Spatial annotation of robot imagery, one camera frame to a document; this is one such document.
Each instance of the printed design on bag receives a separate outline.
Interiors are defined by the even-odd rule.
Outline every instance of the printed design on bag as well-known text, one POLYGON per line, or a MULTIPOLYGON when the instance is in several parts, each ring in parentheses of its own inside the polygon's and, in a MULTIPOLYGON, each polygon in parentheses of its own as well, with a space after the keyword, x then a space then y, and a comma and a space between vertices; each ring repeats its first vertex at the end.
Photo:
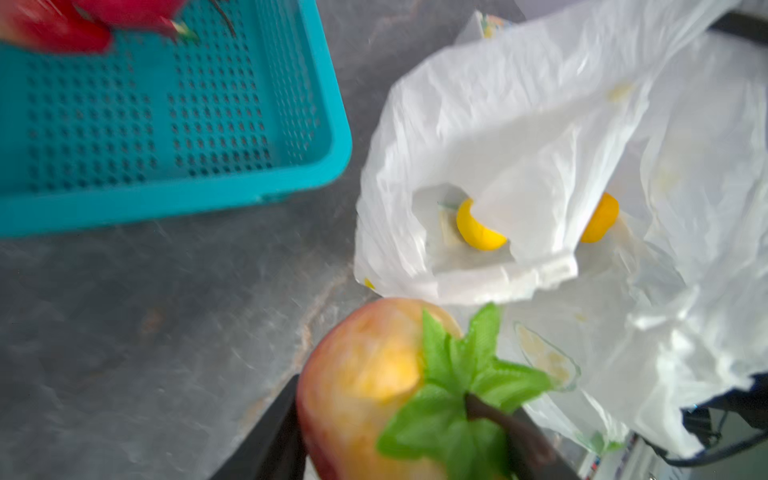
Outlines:
POLYGON ((581 377, 581 368, 571 357, 522 323, 515 324, 515 334, 518 336, 525 360, 530 366, 555 377, 560 382, 557 390, 570 392, 576 388, 576 380, 581 377))
POLYGON ((617 104, 629 97, 629 94, 632 93, 633 90, 634 85, 629 83, 620 83, 608 92, 608 100, 617 104))
POLYGON ((512 26, 512 22, 484 13, 482 14, 482 18, 480 18, 480 26, 482 27, 483 38, 493 38, 497 31, 512 26))

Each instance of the yellow stain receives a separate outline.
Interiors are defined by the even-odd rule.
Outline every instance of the yellow stain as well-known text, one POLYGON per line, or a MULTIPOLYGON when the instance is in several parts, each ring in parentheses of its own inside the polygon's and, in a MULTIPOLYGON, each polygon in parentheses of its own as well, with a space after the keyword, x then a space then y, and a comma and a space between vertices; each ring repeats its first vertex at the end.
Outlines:
POLYGON ((578 367, 571 359, 523 325, 515 327, 520 347, 531 365, 557 380, 558 386, 569 386, 578 377, 578 367))
POLYGON ((608 92, 608 100, 616 104, 624 100, 633 90, 634 86, 632 84, 618 84, 608 92))
POLYGON ((667 168, 660 168, 656 174, 655 189, 659 193, 667 194, 680 182, 680 174, 667 168))

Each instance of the basket rim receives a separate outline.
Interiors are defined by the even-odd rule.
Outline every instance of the basket rim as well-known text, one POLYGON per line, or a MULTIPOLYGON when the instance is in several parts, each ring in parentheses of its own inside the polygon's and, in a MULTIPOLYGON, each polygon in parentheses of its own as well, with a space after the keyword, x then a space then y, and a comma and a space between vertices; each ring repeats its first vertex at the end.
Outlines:
POLYGON ((0 197, 0 237, 106 227, 243 207, 334 181, 349 163, 352 134, 317 5, 314 0, 298 0, 298 6, 330 129, 329 147, 322 157, 311 164, 275 170, 156 180, 106 190, 0 197), (141 203, 141 208, 136 208, 136 203, 141 203))

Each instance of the red fruit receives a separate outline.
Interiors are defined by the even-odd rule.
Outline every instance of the red fruit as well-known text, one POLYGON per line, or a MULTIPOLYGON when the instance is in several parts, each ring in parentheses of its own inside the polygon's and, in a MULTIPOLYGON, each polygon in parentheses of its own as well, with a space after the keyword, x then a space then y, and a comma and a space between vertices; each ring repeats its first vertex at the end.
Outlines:
POLYGON ((196 38, 174 21, 187 0, 74 0, 93 18, 114 28, 156 31, 167 37, 196 38))
POLYGON ((71 0, 0 0, 0 41, 46 53, 102 53, 112 34, 71 0))

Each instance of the teal plastic basket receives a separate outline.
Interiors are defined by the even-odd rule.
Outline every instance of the teal plastic basket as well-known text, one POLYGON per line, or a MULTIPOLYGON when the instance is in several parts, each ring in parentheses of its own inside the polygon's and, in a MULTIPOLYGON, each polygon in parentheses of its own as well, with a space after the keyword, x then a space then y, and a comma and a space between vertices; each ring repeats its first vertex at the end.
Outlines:
POLYGON ((0 47, 0 237, 283 199, 352 150, 313 0, 209 2, 200 44, 120 33, 106 56, 0 47))

